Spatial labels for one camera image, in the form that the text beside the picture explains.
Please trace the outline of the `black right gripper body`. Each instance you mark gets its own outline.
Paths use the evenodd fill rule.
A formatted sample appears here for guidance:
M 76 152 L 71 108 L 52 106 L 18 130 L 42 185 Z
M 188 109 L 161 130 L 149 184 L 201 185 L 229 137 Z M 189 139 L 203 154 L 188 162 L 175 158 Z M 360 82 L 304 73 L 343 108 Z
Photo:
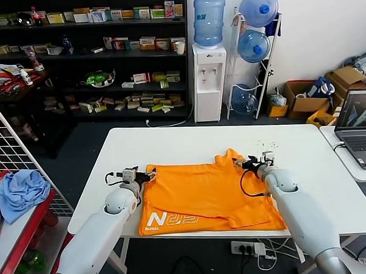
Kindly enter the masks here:
M 263 158 L 248 158 L 246 161 L 247 169 L 251 172 L 256 173 L 259 167 L 264 164 Z

